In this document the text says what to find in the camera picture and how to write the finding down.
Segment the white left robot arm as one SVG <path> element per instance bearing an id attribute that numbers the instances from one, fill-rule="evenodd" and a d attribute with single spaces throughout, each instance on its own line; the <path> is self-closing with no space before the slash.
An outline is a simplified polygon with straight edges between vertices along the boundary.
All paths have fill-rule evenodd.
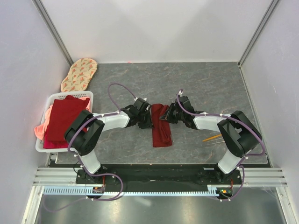
<path id="1" fill-rule="evenodd" d="M 134 109 L 130 112 L 128 108 L 123 108 L 104 114 L 83 110 L 65 131 L 64 139 L 69 144 L 68 151 L 72 151 L 78 157 L 86 171 L 86 178 L 91 183 L 99 183 L 103 177 L 101 163 L 94 150 L 102 132 L 134 125 L 141 129 L 153 128 L 150 109 Z"/>

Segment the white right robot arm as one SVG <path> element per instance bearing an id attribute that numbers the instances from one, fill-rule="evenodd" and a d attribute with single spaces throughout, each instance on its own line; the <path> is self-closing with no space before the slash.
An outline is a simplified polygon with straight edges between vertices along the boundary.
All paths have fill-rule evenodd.
<path id="1" fill-rule="evenodd" d="M 227 146 L 227 151 L 217 163 L 214 178 L 218 183 L 226 183 L 231 172 L 240 165 L 247 154 L 258 144 L 264 150 L 262 136 L 241 111 L 232 114 L 213 114 L 202 111 L 190 112 L 179 103 L 172 103 L 160 117 L 169 123 L 182 121 L 188 128 L 219 132 Z"/>

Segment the red cloth napkin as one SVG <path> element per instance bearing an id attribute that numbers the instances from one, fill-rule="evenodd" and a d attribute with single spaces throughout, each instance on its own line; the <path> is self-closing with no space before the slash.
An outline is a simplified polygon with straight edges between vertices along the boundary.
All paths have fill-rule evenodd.
<path id="1" fill-rule="evenodd" d="M 167 105 L 163 104 L 152 105 L 151 119 L 153 123 L 153 147 L 170 147 L 172 145 L 170 125 L 167 121 L 160 119 L 168 108 L 169 107 Z"/>

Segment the orange plastic fork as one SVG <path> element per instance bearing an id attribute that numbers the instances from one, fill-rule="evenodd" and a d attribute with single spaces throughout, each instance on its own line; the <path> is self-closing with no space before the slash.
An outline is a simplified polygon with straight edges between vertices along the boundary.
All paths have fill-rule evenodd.
<path id="1" fill-rule="evenodd" d="M 221 137 L 222 137 L 222 135 L 221 135 L 221 134 L 218 134 L 218 135 L 209 137 L 209 138 L 207 138 L 207 139 L 204 139 L 204 140 L 202 140 L 202 142 L 212 141 L 212 140 L 214 140 L 214 139 L 218 139 L 218 138 L 221 138 Z"/>

